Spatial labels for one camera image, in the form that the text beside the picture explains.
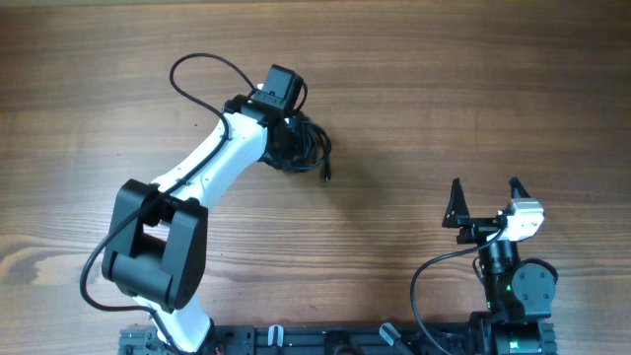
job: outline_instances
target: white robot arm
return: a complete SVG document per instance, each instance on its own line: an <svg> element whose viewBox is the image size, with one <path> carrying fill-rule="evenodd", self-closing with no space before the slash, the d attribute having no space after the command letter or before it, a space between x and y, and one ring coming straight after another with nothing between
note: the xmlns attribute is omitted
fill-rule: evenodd
<svg viewBox="0 0 631 355"><path fill-rule="evenodd" d="M227 101L221 112L186 93L175 83L174 72L182 61L197 56L227 63L245 78L252 91ZM265 83L256 89L227 60L212 54L190 54L175 63L171 81L178 92L221 120L171 171L150 184L131 179L121 188L109 234L86 262L80 289L84 300L97 309L150 313L160 330L158 336L173 352L195 353L212 326L195 294L205 267L208 211L255 162L293 172L324 165L330 179L331 143L323 129L301 113L307 85L289 69L273 65ZM295 107L301 91L303 101ZM143 225L158 223L170 226L166 241L143 232ZM87 276L102 250L104 277L140 306L104 306L89 296Z"/></svg>

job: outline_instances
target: wire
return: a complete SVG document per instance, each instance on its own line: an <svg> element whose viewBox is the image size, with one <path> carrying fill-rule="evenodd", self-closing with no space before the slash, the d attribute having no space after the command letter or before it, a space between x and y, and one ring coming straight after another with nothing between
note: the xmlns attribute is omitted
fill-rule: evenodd
<svg viewBox="0 0 631 355"><path fill-rule="evenodd" d="M491 239L490 241L487 241L485 244L477 246L475 248L468 248L465 250L460 250L460 251L455 251L455 252L450 252L441 256L437 256L427 262L425 262L424 264L422 264L414 273L414 276L412 276L412 282L410 284L410 302L412 304L412 312L414 312L414 317L416 318L416 321L418 322L418 325L421 327L421 330L423 330L423 332L425 333L425 336L430 340L430 342L432 344L434 344L434 346L436 346L439 350L441 350L443 352L443 354L445 355L452 355L449 351L445 350L437 341L436 339L434 339L434 337L432 336L432 334L430 334L430 331L427 329L427 327L425 327L425 323L423 323L423 321L421 320L421 316L418 312L418 308L416 307L416 298L414 297L414 294L416 293L416 280L418 280L418 276L421 274L421 272L423 272L423 270L425 270L426 268L428 268L429 266L439 262L439 261L443 261L445 259L448 258L452 258L452 257L456 257L456 256L462 256L468 253L472 253L472 252L476 252L476 251L480 251L482 249L486 249L488 248L490 245L492 245L493 243L497 242L501 237L502 234L504 234L504 228L501 229L497 235L495 237L493 237L493 239Z"/></svg>
<svg viewBox="0 0 631 355"><path fill-rule="evenodd" d="M301 139L304 142L303 157L294 161L283 162L284 169L296 173L304 173L324 164L324 177L327 181L331 180L331 140L326 131L317 124L309 121L309 119L301 112L293 117L300 125ZM318 158L318 145L322 146L322 157Z"/></svg>
<svg viewBox="0 0 631 355"><path fill-rule="evenodd" d="M305 91L305 93L303 94L303 100L300 102L300 104L298 105L298 107L296 107L296 109L294 109L294 115L298 114L298 112L300 112L301 108L303 108L303 105L305 104L305 101L307 100L307 83L303 82L303 89Z"/></svg>
<svg viewBox="0 0 631 355"><path fill-rule="evenodd" d="M169 187L167 190L165 190L164 192L160 193L159 195L154 197L152 200L148 201L146 204L142 205L140 208L138 208L137 210L135 210L134 212L129 214L129 216L127 216L124 220L122 220L122 222L120 222L115 227L113 227L109 231L109 233L103 238L103 240L97 245L97 247L92 251L90 256L88 257L88 260L86 261L86 264L83 267L83 270L81 272L81 277L79 279L79 290L81 292L81 297L83 297L83 299L90 306L94 307L97 310L105 311L105 312L128 312L128 311L144 311L144 312L148 312L154 318L154 320L156 321L156 326L158 327L160 332L165 336L165 338L167 339L169 344L172 345L172 348L175 350L175 352L177 354L183 354L183 353L177 348L177 345L174 343L173 338L169 335L164 323L158 317L158 313L156 312L156 310L154 310L154 309L152 309L150 307L145 307L145 306L106 306L106 305L102 305L102 304L98 303L97 301L95 301L90 296L90 294L88 293L88 286L87 286L87 284L88 284L88 275L90 274L90 269L92 268L93 264L95 263L95 260L97 259L97 256L99 256L101 251L103 251L103 249L105 249L107 244L109 244L109 242L111 242L111 240L113 240L114 237L116 237L116 235L118 235L133 220L135 220L136 218L142 218L147 212L149 212L151 209L153 209L159 202L161 202L162 200L167 198L169 195L171 195L173 192L178 190L180 187L184 186L188 182L189 179L191 179L195 174L197 174L197 172L199 172L200 169L202 169L206 164L208 164L208 162L210 162L217 155L217 153L221 150L221 148L224 146L224 144L226 143L226 141L229 138L227 136L227 134L230 131L230 126L229 126L229 123L228 123L228 120L226 119L226 117L220 111L216 110L214 107L202 102L198 98L196 98L196 97L192 96L191 94L187 93L186 91L184 91L175 82L175 78L174 78L175 70L177 69L179 64L181 64L182 62L184 62L187 59L195 58L195 57L213 58L213 59L217 59L217 60L219 60L219 61L221 61L223 63L228 64L231 68L235 69L235 71L237 71L237 73L239 73L239 75L241 75L242 78L244 78L244 80L247 82L247 84L250 86L250 88L252 90L255 90L254 84L249 80L249 78L245 75L245 73L241 69L239 69L235 64L231 63L230 61L228 61L228 60L226 60L226 59L224 59L224 58L222 58L222 57L220 57L218 55L208 54L208 53L192 53L192 54L185 55L184 57L178 59L174 63L174 65L171 67L171 72L169 74L169 80L171 82L171 85L174 87L174 89L178 93L180 93L185 98L193 101L196 104L201 105L202 107L208 108L213 113L215 113L217 116L219 116L219 119L222 121L222 123L224 125L224 132L226 132L226 133L221 137L221 139L220 139L219 143L217 144L217 146L201 162L199 162L199 164L197 164L192 170L190 170L190 172L188 172L186 175L184 175L173 186Z"/></svg>
<svg viewBox="0 0 631 355"><path fill-rule="evenodd" d="M475 259L471 262L471 266L473 267L473 272L475 272L475 276L477 276L477 279L480 280L480 283L484 284L484 277L482 276L480 271L477 269L477 266L475 265L475 261L479 259L480 259L480 256L476 256Z"/></svg>

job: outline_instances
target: wooden surface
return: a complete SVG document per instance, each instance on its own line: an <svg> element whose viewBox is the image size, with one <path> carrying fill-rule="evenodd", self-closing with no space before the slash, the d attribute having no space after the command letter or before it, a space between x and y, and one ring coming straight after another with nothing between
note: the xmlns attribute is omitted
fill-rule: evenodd
<svg viewBox="0 0 631 355"><path fill-rule="evenodd" d="M88 307L78 279L128 178L150 181L217 122L168 70L221 54L261 82L309 83L333 181L260 164L212 211L199 293L217 323L412 320L408 287L460 249L441 229L453 178L469 208L512 176L546 208L522 256L561 275L562 354L631 347L631 11L610 1L299 2L0 12L0 353L112 354L139 313ZM246 85L197 60L181 85L219 107ZM419 283L427 320L485 307L471 257ZM93 270L90 291L128 304Z"/></svg>

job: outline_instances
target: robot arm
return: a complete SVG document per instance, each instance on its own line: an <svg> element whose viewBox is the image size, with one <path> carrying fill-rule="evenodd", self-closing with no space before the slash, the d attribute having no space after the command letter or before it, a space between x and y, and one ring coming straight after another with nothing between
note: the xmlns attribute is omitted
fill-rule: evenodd
<svg viewBox="0 0 631 355"><path fill-rule="evenodd" d="M294 109L303 87L296 73L272 66L259 90L225 103L222 114L228 124L220 121L184 161L151 184L128 181L116 196L110 230L133 211L156 203L154 199L160 192L173 190L172 186L225 140L186 183L169 196L162 195L162 200L132 221L105 248L104 277L141 306L154 310L154 322L161 330L157 335L179 352L197 352L212 327L195 291L205 268L208 211L223 193L245 168L258 161L295 172L325 164L327 174L330 172L328 137L299 113L302 104ZM323 143L319 160L316 136ZM158 223L170 226L166 241L143 232L144 225Z"/></svg>
<svg viewBox="0 0 631 355"><path fill-rule="evenodd" d="M536 234L545 212L516 177L509 184L511 201L492 218L471 218L459 179L452 184L443 227L459 229L458 244L478 245L488 308L488 312L471 314L470 331L484 355L556 354L552 324L543 320L552 315L558 273L546 261L520 259L518 253L518 242ZM491 239L495 242L487 248L479 247Z"/></svg>

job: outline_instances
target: wooden table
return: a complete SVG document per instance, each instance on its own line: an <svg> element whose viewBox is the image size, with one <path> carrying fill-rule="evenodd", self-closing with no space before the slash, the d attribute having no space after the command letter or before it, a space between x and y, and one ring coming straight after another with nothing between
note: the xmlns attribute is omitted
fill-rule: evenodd
<svg viewBox="0 0 631 355"><path fill-rule="evenodd" d="M168 71L189 52L255 82L310 86L333 181L256 164L209 221L203 306L219 324L412 320L408 287L461 249L441 228L453 178L473 215L519 177L546 221L520 245L561 274L562 354L631 347L631 15L615 2L282 2L0 12L0 353L112 354L140 313L105 314L78 279L128 178L171 169L217 123ZM221 63L177 74L220 107L246 93ZM472 257L428 270L426 320L485 307ZM90 292L129 299L93 269Z"/></svg>

